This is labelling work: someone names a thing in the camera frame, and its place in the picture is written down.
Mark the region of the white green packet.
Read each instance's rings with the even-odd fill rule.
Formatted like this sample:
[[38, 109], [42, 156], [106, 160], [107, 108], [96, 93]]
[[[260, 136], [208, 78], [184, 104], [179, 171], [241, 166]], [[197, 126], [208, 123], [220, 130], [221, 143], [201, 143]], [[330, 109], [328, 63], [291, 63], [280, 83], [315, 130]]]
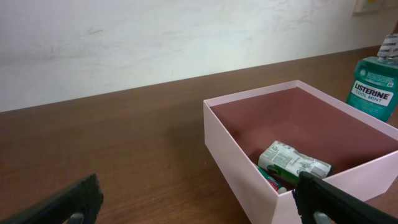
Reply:
[[333, 168], [332, 165], [306, 156], [280, 141], [274, 141], [259, 156], [257, 165], [291, 185], [298, 184], [301, 172], [324, 179]]

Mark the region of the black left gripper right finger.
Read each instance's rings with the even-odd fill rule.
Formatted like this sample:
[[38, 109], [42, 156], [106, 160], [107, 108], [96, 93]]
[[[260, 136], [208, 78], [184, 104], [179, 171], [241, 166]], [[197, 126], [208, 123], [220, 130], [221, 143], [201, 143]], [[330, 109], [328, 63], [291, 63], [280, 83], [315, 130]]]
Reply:
[[320, 178], [301, 172], [293, 196], [303, 224], [397, 224], [388, 215]]

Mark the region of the teal mouthwash bottle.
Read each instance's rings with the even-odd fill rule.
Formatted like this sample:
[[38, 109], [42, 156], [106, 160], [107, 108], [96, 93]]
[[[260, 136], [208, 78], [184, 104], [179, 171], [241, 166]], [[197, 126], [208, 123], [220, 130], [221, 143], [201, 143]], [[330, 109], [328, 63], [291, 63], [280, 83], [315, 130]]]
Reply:
[[360, 60], [346, 100], [381, 121], [388, 121], [397, 106], [397, 34], [384, 39], [377, 55]]

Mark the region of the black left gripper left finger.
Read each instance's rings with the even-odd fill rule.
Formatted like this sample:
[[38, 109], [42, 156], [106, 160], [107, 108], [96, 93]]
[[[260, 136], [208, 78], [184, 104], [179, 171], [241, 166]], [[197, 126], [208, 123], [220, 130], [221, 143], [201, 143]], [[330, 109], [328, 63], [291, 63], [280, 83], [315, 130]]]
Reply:
[[1, 224], [95, 224], [104, 195], [96, 174], [91, 174], [43, 201], [8, 217]]

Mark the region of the green toothpaste tube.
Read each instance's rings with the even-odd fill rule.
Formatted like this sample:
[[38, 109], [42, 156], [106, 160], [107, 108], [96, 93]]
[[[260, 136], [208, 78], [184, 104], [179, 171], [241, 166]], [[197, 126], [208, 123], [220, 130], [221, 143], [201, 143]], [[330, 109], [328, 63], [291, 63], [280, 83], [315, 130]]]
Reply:
[[268, 181], [268, 183], [278, 194], [282, 194], [287, 191], [285, 187], [283, 187], [280, 183], [278, 183], [278, 181], [276, 181], [273, 177], [271, 177], [264, 169], [260, 168], [257, 165], [255, 165], [255, 167], [262, 174], [263, 178], [265, 178]]

